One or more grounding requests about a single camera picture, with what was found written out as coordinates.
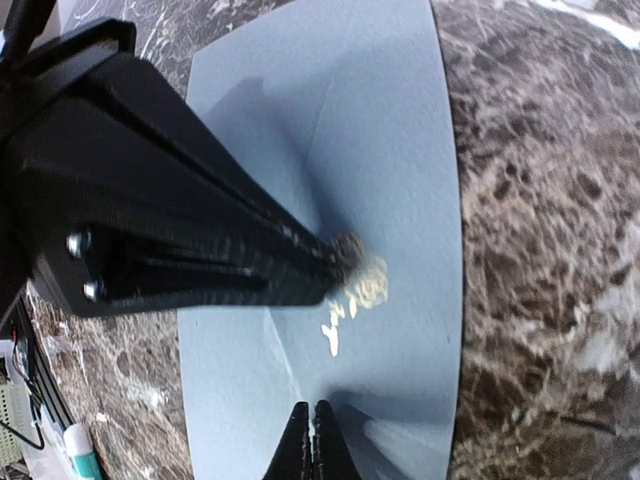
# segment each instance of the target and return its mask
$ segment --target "screw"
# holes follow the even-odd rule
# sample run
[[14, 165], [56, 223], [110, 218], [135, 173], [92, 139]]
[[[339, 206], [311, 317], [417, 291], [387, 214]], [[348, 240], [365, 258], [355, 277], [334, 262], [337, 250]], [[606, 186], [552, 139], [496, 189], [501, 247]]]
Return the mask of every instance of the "screw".
[[82, 291], [87, 300], [95, 303], [104, 294], [104, 284], [101, 280], [87, 282], [82, 286]]
[[67, 237], [67, 251], [74, 258], [82, 258], [84, 253], [91, 246], [91, 233], [72, 233]]

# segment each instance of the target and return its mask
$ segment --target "countertop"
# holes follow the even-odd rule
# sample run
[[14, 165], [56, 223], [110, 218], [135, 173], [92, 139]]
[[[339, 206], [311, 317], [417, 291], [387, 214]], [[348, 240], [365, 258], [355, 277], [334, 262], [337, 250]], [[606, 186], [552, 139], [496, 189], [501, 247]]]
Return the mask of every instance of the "countertop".
[[[432, 3], [465, 258], [449, 477], [638, 479], [640, 2]], [[279, 6], [79, 0], [68, 28], [136, 22], [138, 54], [184, 96], [197, 50]], [[32, 306], [109, 477], [192, 478], [175, 312], [80, 320]]]

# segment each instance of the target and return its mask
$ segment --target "black pointed tool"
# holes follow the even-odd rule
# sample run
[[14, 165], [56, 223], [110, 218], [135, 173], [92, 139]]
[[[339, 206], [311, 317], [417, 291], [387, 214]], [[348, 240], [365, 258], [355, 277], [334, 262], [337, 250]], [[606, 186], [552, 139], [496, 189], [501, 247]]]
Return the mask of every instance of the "black pointed tool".
[[38, 290], [80, 316], [321, 302], [342, 274], [335, 250], [242, 170], [134, 44], [132, 24], [102, 21], [0, 78], [11, 218], [0, 232]]
[[297, 403], [263, 480], [362, 480], [326, 400], [316, 405], [314, 427], [312, 455], [309, 406]]

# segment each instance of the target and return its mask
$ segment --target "granite countertop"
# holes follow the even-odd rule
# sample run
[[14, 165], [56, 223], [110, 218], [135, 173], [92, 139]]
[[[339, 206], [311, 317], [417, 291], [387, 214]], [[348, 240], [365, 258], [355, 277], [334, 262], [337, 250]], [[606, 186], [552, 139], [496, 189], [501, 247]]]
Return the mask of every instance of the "granite countertop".
[[[433, 1], [464, 228], [452, 479], [640, 478], [640, 2], [580, 3]], [[69, 27], [135, 21], [185, 95], [197, 50], [278, 6], [79, 0]], [[33, 306], [110, 478], [192, 478], [175, 312]]]

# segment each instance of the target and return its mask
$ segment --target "marble countertop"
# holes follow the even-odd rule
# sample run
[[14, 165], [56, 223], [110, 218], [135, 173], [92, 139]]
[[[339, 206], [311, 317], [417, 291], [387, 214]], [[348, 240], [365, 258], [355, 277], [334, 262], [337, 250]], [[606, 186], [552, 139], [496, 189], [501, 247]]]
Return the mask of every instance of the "marble countertop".
[[[465, 255], [449, 476], [640, 479], [640, 2], [432, 3]], [[69, 27], [136, 22], [138, 54], [185, 95], [197, 50], [278, 6], [79, 0]], [[79, 320], [33, 306], [109, 477], [192, 478], [175, 312]]]

